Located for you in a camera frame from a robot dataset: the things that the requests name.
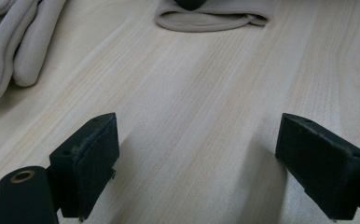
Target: black foam block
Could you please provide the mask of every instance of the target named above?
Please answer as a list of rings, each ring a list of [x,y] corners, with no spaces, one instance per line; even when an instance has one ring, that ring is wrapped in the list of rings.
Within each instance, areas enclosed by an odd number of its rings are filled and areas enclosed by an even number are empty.
[[[332,219],[353,219],[360,200],[360,148],[319,124],[283,114],[276,158]]]
[[[119,157],[115,114],[91,119],[49,156],[64,217],[88,218]]]

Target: folded cloth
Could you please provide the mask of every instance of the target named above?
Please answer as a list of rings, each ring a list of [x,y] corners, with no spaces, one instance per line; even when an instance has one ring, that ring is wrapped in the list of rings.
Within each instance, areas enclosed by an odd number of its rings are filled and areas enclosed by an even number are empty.
[[[14,70],[17,84],[35,83],[64,2],[0,0],[0,97]]]
[[[207,0],[188,11],[174,0],[161,0],[156,23],[180,32],[211,32],[234,29],[247,23],[265,25],[271,20],[274,0]]]

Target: light wood surface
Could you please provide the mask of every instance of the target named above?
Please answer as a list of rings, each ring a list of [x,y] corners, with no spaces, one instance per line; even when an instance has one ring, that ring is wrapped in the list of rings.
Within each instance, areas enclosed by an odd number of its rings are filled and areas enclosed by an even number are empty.
[[[360,0],[207,34],[158,27],[157,3],[66,3],[38,83],[0,100],[0,178],[117,112],[117,176],[85,223],[332,223],[273,153],[283,112],[360,147]]]

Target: black clamp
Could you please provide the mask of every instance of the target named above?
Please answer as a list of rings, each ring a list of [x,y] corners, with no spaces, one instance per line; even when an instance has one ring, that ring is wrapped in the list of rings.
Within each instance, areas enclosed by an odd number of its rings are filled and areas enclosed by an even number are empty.
[[[283,114],[276,158],[329,218],[353,219],[360,207],[360,148],[309,119]]]
[[[24,167],[0,180],[0,223],[88,218],[119,157],[116,114],[91,119],[49,155],[50,167]]]

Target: metal ring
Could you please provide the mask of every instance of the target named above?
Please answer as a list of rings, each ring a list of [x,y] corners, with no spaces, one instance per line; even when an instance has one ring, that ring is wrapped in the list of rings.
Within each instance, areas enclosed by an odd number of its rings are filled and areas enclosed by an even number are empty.
[[[22,171],[13,175],[10,181],[13,184],[20,184],[22,182],[32,179],[34,175],[35,175],[35,171],[33,170]]]

